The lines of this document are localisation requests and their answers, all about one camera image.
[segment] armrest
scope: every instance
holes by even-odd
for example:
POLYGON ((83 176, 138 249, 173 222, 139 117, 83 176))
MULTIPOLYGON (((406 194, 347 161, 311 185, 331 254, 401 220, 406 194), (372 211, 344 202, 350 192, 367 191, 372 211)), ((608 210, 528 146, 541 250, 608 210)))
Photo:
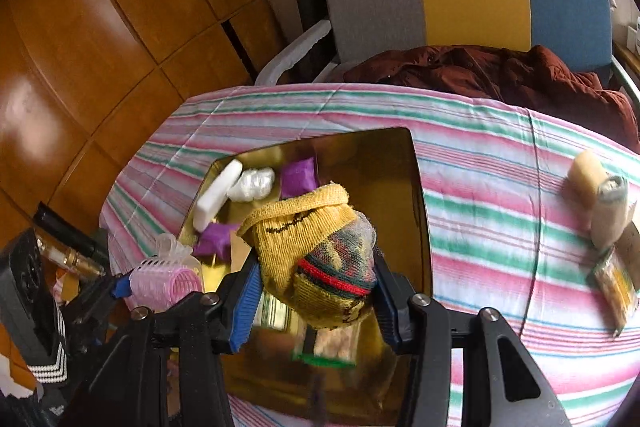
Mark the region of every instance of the armrest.
POLYGON ((295 66, 323 37, 331 31, 331 22, 322 19, 273 57, 255 79, 256 86, 275 86, 287 70, 295 66))
POLYGON ((613 74, 618 79, 622 87, 625 88, 627 96, 631 99, 631 105, 634 108, 636 118, 640 117, 640 89, 636 86, 633 79, 626 73, 625 68, 618 62, 616 57, 611 57, 611 65, 613 74))

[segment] table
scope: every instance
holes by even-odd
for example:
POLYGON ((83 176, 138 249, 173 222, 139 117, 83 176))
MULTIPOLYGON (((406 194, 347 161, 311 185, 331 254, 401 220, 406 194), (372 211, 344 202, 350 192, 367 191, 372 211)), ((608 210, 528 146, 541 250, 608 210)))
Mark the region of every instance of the table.
MULTIPOLYGON (((640 158, 609 139, 491 100, 395 86, 237 87, 187 100, 131 159, 102 208, 111 265, 128 271, 177 233, 210 163, 252 148, 370 128, 410 129, 431 239, 434 297, 507 318, 574 426, 605 425, 640 371, 640 314, 613 340, 589 277, 589 219, 564 178, 590 148, 640 196, 640 158)), ((240 425, 301 419, 231 398, 240 425)), ((449 424, 460 424, 454 354, 449 424)))

